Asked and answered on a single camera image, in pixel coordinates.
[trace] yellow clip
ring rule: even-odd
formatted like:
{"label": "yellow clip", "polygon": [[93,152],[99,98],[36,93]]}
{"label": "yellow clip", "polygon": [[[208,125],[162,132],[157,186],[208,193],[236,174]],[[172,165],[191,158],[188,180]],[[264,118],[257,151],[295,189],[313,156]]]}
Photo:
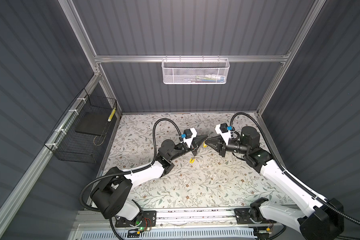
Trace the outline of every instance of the yellow clip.
{"label": "yellow clip", "polygon": [[108,122],[110,122],[112,120],[113,115],[115,115],[115,112],[116,112],[116,108],[113,108],[112,112],[109,115]]}

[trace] aluminum rail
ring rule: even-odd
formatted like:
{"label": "aluminum rail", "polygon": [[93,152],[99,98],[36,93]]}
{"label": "aluminum rail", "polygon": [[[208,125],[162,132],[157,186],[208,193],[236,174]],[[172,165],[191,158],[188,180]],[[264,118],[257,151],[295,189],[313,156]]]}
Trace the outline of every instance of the aluminum rail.
{"label": "aluminum rail", "polygon": [[275,56],[101,56],[94,57],[96,63],[161,63],[163,59],[167,61],[218,61],[228,58],[231,63],[255,63],[255,62],[275,62],[285,63],[287,55]]}
{"label": "aluminum rail", "polygon": [[[298,209],[296,205],[287,205],[292,209]],[[219,227],[262,227],[268,223],[240,224],[236,222],[235,208],[245,207],[197,207],[197,208],[173,208],[173,209],[144,209],[157,211],[156,226],[153,229],[197,229],[207,227],[211,230]],[[110,230],[109,220],[104,219],[100,212],[87,210],[79,211],[72,226],[68,240],[81,238],[84,231]]]}
{"label": "aluminum rail", "polygon": [[[93,72],[100,71],[103,78],[100,80],[100,86],[103,89],[107,98],[114,98],[117,100],[115,93],[110,86],[109,80],[104,72],[102,66],[97,63],[94,59],[96,51],[89,39],[87,31],[80,19],[79,13],[73,3],[73,0],[58,0],[65,16],[68,19],[69,24],[72,27],[73,32],[76,35],[77,40],[79,41],[81,48],[83,49],[89,64],[91,65]],[[117,101],[117,114],[121,116],[122,109]]]}

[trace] floral table surface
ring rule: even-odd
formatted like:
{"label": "floral table surface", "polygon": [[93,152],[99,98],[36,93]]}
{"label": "floral table surface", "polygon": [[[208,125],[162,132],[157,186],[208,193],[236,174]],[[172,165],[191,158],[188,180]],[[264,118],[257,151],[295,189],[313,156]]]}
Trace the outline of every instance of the floral table surface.
{"label": "floral table surface", "polygon": [[[129,169],[152,160],[152,128],[160,118],[172,119],[180,131],[194,127],[198,134],[216,136],[216,124],[229,124],[233,114],[141,114],[123,115],[104,173],[111,167]],[[255,124],[245,116],[235,118],[233,126],[240,131]],[[176,129],[168,121],[156,127],[157,146],[165,139],[176,144]],[[261,147],[268,150],[263,138]],[[191,164],[189,152],[174,161],[172,171],[160,179],[150,180],[131,190],[129,197],[144,209],[247,206],[260,197],[287,205],[294,202],[271,181],[254,171],[244,161],[227,152],[222,158],[211,147],[201,147]]]}

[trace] gray corrugated wall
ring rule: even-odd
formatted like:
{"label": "gray corrugated wall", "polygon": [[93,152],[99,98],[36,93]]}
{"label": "gray corrugated wall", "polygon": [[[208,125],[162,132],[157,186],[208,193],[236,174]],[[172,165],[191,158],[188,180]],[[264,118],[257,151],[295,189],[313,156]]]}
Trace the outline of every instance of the gray corrugated wall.
{"label": "gray corrugated wall", "polygon": [[[0,207],[92,75],[57,1],[0,1]],[[78,209],[73,195],[96,171],[53,158],[2,239],[47,239],[25,237],[38,229],[63,239]]]}
{"label": "gray corrugated wall", "polygon": [[160,63],[102,63],[123,112],[256,110],[279,63],[231,63],[226,84],[163,84]]}
{"label": "gray corrugated wall", "polygon": [[[312,3],[74,0],[98,55],[286,54]],[[174,112],[256,110],[279,64],[231,63],[226,84],[197,86],[163,84],[155,63],[103,66],[123,112]]]}
{"label": "gray corrugated wall", "polygon": [[327,1],[263,118],[287,169],[360,219],[360,0]]}
{"label": "gray corrugated wall", "polygon": [[74,0],[98,55],[285,54],[312,0]]}

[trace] black cable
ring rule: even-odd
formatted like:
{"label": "black cable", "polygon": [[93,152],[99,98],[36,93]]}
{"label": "black cable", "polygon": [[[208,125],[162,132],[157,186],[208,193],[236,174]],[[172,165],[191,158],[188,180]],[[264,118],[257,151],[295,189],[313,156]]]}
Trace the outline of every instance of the black cable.
{"label": "black cable", "polygon": [[96,207],[92,207],[88,204],[86,204],[83,200],[83,196],[84,196],[84,192],[88,189],[88,187],[90,187],[92,184],[94,184],[95,182],[98,182],[100,181],[101,179],[104,179],[104,178],[107,178],[107,177],[117,177],[117,176],[121,176],[121,175],[128,175],[128,174],[132,174],[132,173],[136,173],[136,172],[141,172],[143,170],[146,170],[148,168],[150,168],[154,163],[155,163],[155,159],[156,159],[156,156],[157,156],[157,150],[156,150],[156,137],[155,137],[155,130],[156,130],[156,126],[159,122],[161,121],[168,121],[168,122],[171,122],[176,130],[177,130],[177,133],[179,135],[179,137],[181,137],[181,133],[180,133],[180,130],[178,128],[178,126],[176,125],[175,122],[173,122],[171,119],[168,119],[168,118],[161,118],[159,120],[157,120],[154,124],[154,127],[153,127],[153,130],[152,130],[152,140],[153,140],[153,143],[154,143],[154,159],[152,160],[152,162],[150,163],[150,165],[147,165],[147,166],[144,166],[144,167],[141,167],[139,169],[135,169],[135,170],[132,170],[132,171],[128,171],[128,172],[119,172],[119,173],[113,173],[113,174],[108,174],[108,175],[103,175],[103,176],[100,176],[100,177],[97,177],[96,179],[94,179],[93,181],[91,181],[90,183],[88,183],[80,192],[80,195],[79,195],[79,202],[80,204],[85,208],[85,209],[88,209],[88,210],[91,210],[91,211],[95,211],[95,212],[100,212],[100,210]]}
{"label": "black cable", "polygon": [[233,154],[233,156],[235,156],[237,159],[240,159],[240,160],[245,161],[243,158],[236,156],[235,153],[232,152],[232,154]]}
{"label": "black cable", "polygon": [[239,139],[240,133],[238,133],[237,131],[235,131],[234,133],[236,133],[237,137],[233,138],[232,140],[233,140],[233,141],[236,141],[237,139]]}
{"label": "black cable", "polygon": [[269,238],[265,238],[265,239],[262,239],[262,240],[272,240],[272,239],[275,239],[277,238],[278,236],[280,236],[283,232],[285,232],[285,230],[287,229],[287,226],[283,224],[283,229],[276,233],[275,235],[273,235],[272,237],[269,237]]}
{"label": "black cable", "polygon": [[113,223],[112,223],[112,218],[109,219],[109,224],[110,224],[110,228],[112,228],[112,231],[113,231],[113,233],[116,235],[116,237],[117,237],[119,240],[124,240],[124,239],[122,239],[122,238],[116,233],[115,227],[114,227],[114,225],[113,225]]}
{"label": "black cable", "polygon": [[156,126],[157,126],[157,124],[158,124],[159,122],[161,122],[161,121],[168,121],[168,122],[171,122],[171,123],[175,126],[175,128],[176,128],[177,133],[179,134],[179,138],[181,138],[181,133],[180,133],[180,130],[179,130],[178,126],[176,125],[176,123],[175,123],[174,121],[172,121],[171,119],[168,119],[168,118],[161,118],[161,119],[157,120],[157,121],[155,122],[155,124],[154,124],[154,128],[153,128],[153,130],[152,130],[152,140],[153,140],[153,142],[154,142],[154,160],[151,162],[151,164],[152,164],[152,165],[154,164],[155,159],[156,159],[156,155],[157,155],[157,152],[156,152],[156,137],[155,137],[155,130],[156,130]]}
{"label": "black cable", "polygon": [[[274,152],[272,151],[271,147],[269,146],[269,142],[267,140],[267,138],[265,137],[265,134],[263,132],[263,130],[261,129],[260,125],[257,123],[257,121],[249,114],[247,113],[235,113],[232,118],[231,118],[231,122],[230,122],[230,126],[232,126],[233,124],[233,120],[235,119],[236,116],[238,115],[244,115],[244,116],[247,116],[249,119],[251,119],[255,124],[256,126],[258,127],[261,135],[263,136],[264,138],[264,141],[265,141],[265,144],[267,145],[268,149],[269,149],[269,152],[271,153],[274,161],[276,162],[277,166],[280,168],[281,171],[284,171],[285,169],[283,168],[283,166],[280,164],[280,162],[277,160],[277,157],[276,155],[274,154]],[[304,191],[306,191],[309,195],[311,195],[313,198],[317,199],[319,202],[321,202],[322,204],[326,205],[328,208],[330,208],[331,210],[333,210],[334,212],[336,212],[337,214],[341,215],[342,217],[344,217],[345,219],[353,222],[353,223],[356,223],[357,225],[360,226],[360,221],[351,217],[351,216],[348,216],[347,214],[337,210],[336,208],[334,208],[331,204],[327,203],[326,201],[322,200],[321,198],[317,197],[316,194],[314,194],[311,190],[307,189],[304,185],[302,185],[298,180],[296,180],[294,177],[292,177],[288,172],[284,172],[284,174],[290,179],[292,180],[296,185],[298,185],[299,187],[301,187],[301,189],[303,189]]]}
{"label": "black cable", "polygon": [[357,238],[357,237],[348,237],[348,236],[337,236],[336,238],[338,239],[345,239],[345,240],[360,240],[360,238]]}

